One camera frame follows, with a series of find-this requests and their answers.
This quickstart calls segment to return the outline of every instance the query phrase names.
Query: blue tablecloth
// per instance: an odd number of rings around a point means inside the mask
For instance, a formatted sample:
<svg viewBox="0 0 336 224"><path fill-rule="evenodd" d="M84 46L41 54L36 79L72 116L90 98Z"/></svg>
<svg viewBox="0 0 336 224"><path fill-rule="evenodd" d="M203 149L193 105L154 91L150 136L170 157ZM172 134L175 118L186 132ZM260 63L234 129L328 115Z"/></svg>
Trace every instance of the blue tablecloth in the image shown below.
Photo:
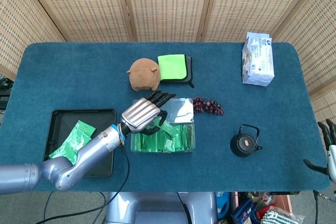
<svg viewBox="0 0 336 224"><path fill-rule="evenodd" d="M293 191L323 189L328 178L311 171L326 157L294 47L273 43L275 78L264 88L241 82L242 43L40 43L24 52L0 129L0 164L43 158L54 109L115 108L121 113L149 91L135 92L126 71L138 58L193 57L193 83L161 84L179 98L222 104L224 116L195 115L196 149L182 154L141 154L126 148L131 173L124 191ZM263 150L241 158L229 141L240 124L260 128ZM84 178L75 190L115 191L126 174L121 150L107 178ZM54 190L47 181L37 190Z"/></svg>

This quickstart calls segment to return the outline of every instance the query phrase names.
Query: robotic hand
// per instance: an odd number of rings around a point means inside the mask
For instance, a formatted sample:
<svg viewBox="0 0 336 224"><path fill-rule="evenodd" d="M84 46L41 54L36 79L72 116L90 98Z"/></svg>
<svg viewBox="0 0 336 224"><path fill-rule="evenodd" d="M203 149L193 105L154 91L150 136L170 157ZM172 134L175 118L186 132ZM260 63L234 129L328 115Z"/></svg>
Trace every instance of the robotic hand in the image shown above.
<svg viewBox="0 0 336 224"><path fill-rule="evenodd" d="M326 119L326 122L330 131L321 122L318 122L318 126L322 129L323 140L328 155L328 166L316 166L307 159L303 161L310 169L328 175L330 180L336 184L336 125L330 119Z"/></svg>
<svg viewBox="0 0 336 224"><path fill-rule="evenodd" d="M82 147L74 165L65 157L56 157L39 164L0 166L0 194L32 190L41 179L49 180L60 191L74 188L89 169L115 148L124 145L130 132L147 135L157 132L160 129L157 126L150 130L146 126L159 115L162 117L160 125L164 122L167 112L161 111L160 107L174 96L156 90L141 98L122 113L121 123L111 125Z"/></svg>

